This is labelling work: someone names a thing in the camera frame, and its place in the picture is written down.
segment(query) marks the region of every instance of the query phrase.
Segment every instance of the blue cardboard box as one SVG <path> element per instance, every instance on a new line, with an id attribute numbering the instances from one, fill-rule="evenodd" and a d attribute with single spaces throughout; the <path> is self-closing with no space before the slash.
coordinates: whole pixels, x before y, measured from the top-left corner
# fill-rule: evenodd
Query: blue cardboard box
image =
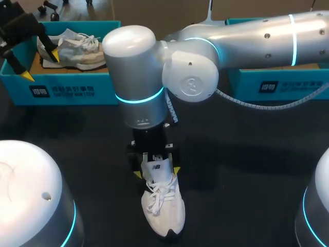
<path id="1" fill-rule="evenodd" d="M 66 28 L 100 37 L 121 26 L 119 21 L 43 22 L 50 36 Z M 13 49 L 23 66 L 30 70 L 36 54 L 36 37 Z M 106 105 L 118 104 L 109 73 L 32 74 L 35 82 L 15 75 L 5 61 L 0 79 L 15 105 Z"/>
<path id="2" fill-rule="evenodd" d="M 227 19 L 226 25 L 257 19 Z M 242 101 L 298 100 L 329 82 L 329 64 L 318 64 L 318 68 L 313 66 L 311 69 L 305 67 L 229 69 L 233 96 Z M 329 90 L 314 99 L 329 99 Z"/>

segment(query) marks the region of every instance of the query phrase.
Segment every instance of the cable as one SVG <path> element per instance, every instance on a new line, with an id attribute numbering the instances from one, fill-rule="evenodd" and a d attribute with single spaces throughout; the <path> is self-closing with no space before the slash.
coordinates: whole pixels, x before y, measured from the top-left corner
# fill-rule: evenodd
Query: cable
<path id="1" fill-rule="evenodd" d="M 169 98 L 169 95 L 168 95 L 167 90 L 165 91 L 164 96 L 166 98 L 166 103 L 167 103 L 168 109 L 170 111 L 170 115 L 171 115 L 171 117 L 172 117 L 172 119 L 174 121 L 174 124 L 176 124 L 176 123 L 178 123 L 178 117 L 176 115 L 176 112 L 174 110 L 173 105 L 171 104 L 171 100 Z"/>
<path id="2" fill-rule="evenodd" d="M 310 12 L 313 11 L 313 7 L 314 7 L 314 4 L 315 4 L 316 0 L 313 0 L 313 3 L 312 3 L 312 6 L 310 7 Z"/>
<path id="3" fill-rule="evenodd" d="M 234 99 L 233 97 L 225 94 L 224 92 L 222 92 L 221 90 L 219 89 L 216 89 L 216 93 L 226 99 L 228 99 L 229 101 L 232 101 L 233 103 L 236 103 L 236 104 L 239 104 L 239 105 L 242 105 L 243 107 L 248 107 L 248 108 L 253 108 L 253 109 L 256 109 L 256 110 L 268 110 L 268 111 L 275 111 L 275 110 L 284 110 L 284 109 L 289 109 L 289 108 L 292 108 L 292 107 L 296 107 L 300 104 L 303 104 L 307 101 L 309 101 L 310 99 L 314 98 L 315 96 L 321 94 L 324 90 L 326 90 L 327 88 L 329 87 L 329 83 L 326 83 L 325 85 L 323 85 L 322 87 L 318 88 L 317 90 L 315 90 L 313 93 L 307 95 L 306 97 L 300 99 L 300 100 L 297 100 L 295 102 L 292 102 L 292 103 L 289 103 L 289 104 L 284 104 L 284 105 L 277 105 L 275 107 L 268 107 L 268 106 L 265 106 L 265 105 L 257 105 L 257 104 L 249 104 L 249 103 L 246 103 L 246 102 L 243 102 L 241 100 L 238 100 L 238 99 Z"/>

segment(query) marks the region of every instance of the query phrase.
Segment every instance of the shoelace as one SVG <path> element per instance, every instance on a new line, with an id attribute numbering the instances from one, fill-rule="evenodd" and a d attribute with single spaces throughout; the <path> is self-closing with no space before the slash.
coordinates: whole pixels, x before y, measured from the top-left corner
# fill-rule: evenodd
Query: shoelace
<path id="1" fill-rule="evenodd" d="M 147 187 L 153 192 L 153 198 L 147 210 L 154 215 L 158 214 L 164 201 L 172 201 L 175 197 L 175 182 L 177 176 L 171 176 L 170 180 L 164 183 L 152 183 L 147 181 Z"/>
<path id="2" fill-rule="evenodd" d="M 75 47 L 83 46 L 88 51 L 95 51 L 98 49 L 99 42 L 97 39 L 99 39 L 100 37 L 95 38 L 95 36 L 93 36 L 93 35 L 89 36 L 89 35 L 87 35 L 85 33 L 81 33 L 81 32 L 78 34 L 81 36 L 84 36 L 84 38 L 81 40 L 82 43 L 79 45 L 76 45 Z"/>

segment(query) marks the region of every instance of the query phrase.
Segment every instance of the shoe sole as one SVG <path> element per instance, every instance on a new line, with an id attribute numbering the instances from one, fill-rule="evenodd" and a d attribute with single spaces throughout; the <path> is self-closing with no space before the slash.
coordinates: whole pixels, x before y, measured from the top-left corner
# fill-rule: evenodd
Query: shoe sole
<path id="1" fill-rule="evenodd" d="M 40 63 L 42 68 L 46 69 L 58 69 L 58 68 L 65 68 L 65 69 L 77 69 L 81 72 L 87 71 L 94 71 L 101 68 L 106 68 L 105 62 L 95 63 L 95 64 L 75 64 L 75 65 L 60 65 L 58 63 L 53 63 L 43 58 L 40 58 Z"/>
<path id="2" fill-rule="evenodd" d="M 184 207 L 184 212 L 185 212 L 185 203 L 183 200 L 182 200 L 182 202 L 183 202 L 183 207 Z M 185 229 L 185 217 L 186 217 L 186 215 L 184 215 L 184 225 L 178 234 L 175 233 L 172 229 L 169 229 L 167 232 L 167 235 L 165 235 L 165 236 L 157 234 L 157 232 L 152 228 L 152 226 L 150 225 L 150 223 L 148 222 L 146 217 L 145 217 L 145 219 L 148 222 L 151 229 L 155 232 L 155 234 L 159 237 L 159 239 L 161 241 L 166 242 L 166 243 L 175 243 L 181 238 L 183 231 Z"/>

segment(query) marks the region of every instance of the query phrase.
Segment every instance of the shoe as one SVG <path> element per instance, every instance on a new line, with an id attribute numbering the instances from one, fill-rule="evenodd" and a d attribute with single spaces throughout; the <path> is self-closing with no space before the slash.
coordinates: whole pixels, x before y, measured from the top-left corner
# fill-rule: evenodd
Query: shoe
<path id="1" fill-rule="evenodd" d="M 94 36 L 66 29 L 61 35 L 49 36 L 58 45 L 60 62 L 54 63 L 37 38 L 37 48 L 43 68 L 73 68 L 81 71 L 106 67 L 102 44 Z"/>
<path id="2" fill-rule="evenodd" d="M 171 162 L 169 159 L 146 162 L 142 167 L 148 174 L 141 199 L 145 217 L 160 237 L 177 237 L 184 227 L 185 205 Z"/>

